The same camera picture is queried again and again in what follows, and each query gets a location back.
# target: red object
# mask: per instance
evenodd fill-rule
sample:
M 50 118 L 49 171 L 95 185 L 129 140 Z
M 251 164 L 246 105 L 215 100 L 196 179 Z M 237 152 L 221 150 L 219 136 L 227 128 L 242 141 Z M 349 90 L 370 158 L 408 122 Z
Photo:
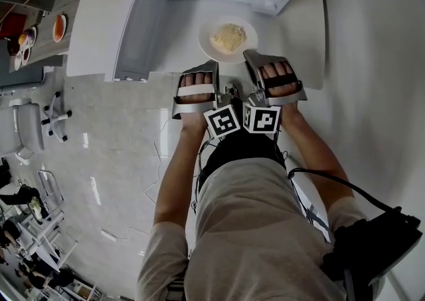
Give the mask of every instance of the red object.
M 26 15 L 9 13 L 3 20 L 0 27 L 0 38 L 4 37 L 16 37 L 22 34 L 24 31 L 25 21 L 27 20 Z

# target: hand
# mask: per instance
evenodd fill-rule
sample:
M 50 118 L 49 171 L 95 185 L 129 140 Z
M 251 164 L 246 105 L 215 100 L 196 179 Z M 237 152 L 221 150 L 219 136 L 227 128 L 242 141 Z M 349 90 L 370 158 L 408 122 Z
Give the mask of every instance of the hand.
M 190 73 L 184 75 L 181 80 L 180 87 L 192 86 L 197 84 L 212 84 L 213 76 L 211 73 L 198 72 L 196 74 Z M 199 102 L 208 102 L 212 98 L 212 94 L 192 94 L 190 96 L 181 96 L 180 103 L 182 104 L 194 104 Z M 207 129 L 207 121 L 205 120 L 204 114 L 193 112 L 193 113 L 181 113 L 181 119 L 183 121 L 183 129 L 196 134 L 202 134 Z
M 267 64 L 266 66 L 261 68 L 261 74 L 264 79 L 273 78 L 279 75 L 286 75 L 289 73 L 292 73 L 292 69 L 286 63 L 282 64 L 280 62 L 275 62 L 273 65 Z M 297 90 L 296 82 L 293 82 L 291 84 L 287 84 L 284 86 L 278 86 L 278 87 L 273 87 L 268 89 L 270 95 L 273 97 L 289 96 L 290 94 L 295 93 L 296 90 Z M 280 116 L 281 116 L 281 124 L 284 128 L 286 128 L 286 126 L 288 124 L 291 124 L 294 120 L 303 118 L 303 116 L 298 110 L 297 102 L 292 102 L 290 104 L 283 105 L 282 109 L 280 110 Z

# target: white countertop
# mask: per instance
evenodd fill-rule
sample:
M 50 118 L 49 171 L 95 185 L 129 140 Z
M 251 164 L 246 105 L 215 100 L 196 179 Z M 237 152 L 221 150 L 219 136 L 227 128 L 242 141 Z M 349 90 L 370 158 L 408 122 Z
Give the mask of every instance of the white countertop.
M 171 0 L 165 29 L 150 75 L 183 72 L 209 57 L 198 44 L 200 26 L 221 15 L 246 19 L 258 34 L 258 52 L 285 56 L 304 86 L 320 90 L 325 70 L 323 0 L 291 0 L 278 17 L 258 14 L 249 5 L 224 0 Z M 220 64 L 220 75 L 245 76 L 245 64 Z

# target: white wall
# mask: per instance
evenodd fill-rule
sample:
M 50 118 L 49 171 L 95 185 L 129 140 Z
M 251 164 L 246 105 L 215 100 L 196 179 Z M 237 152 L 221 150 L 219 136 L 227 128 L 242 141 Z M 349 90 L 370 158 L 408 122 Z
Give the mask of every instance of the white wall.
M 353 183 L 422 219 L 425 231 L 425 0 L 327 4 L 328 75 L 300 108 Z M 359 201 L 369 216 L 379 213 Z M 419 301 L 425 239 L 393 271 Z

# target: black strap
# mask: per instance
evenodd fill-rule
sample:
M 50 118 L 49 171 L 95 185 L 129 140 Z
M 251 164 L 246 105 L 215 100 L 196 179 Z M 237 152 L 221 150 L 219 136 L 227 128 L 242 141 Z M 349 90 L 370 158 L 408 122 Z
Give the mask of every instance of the black strap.
M 288 73 L 287 75 L 278 75 L 273 78 L 264 79 L 264 86 L 265 88 L 273 88 L 292 84 L 294 82 L 298 82 L 297 76 L 295 73 Z

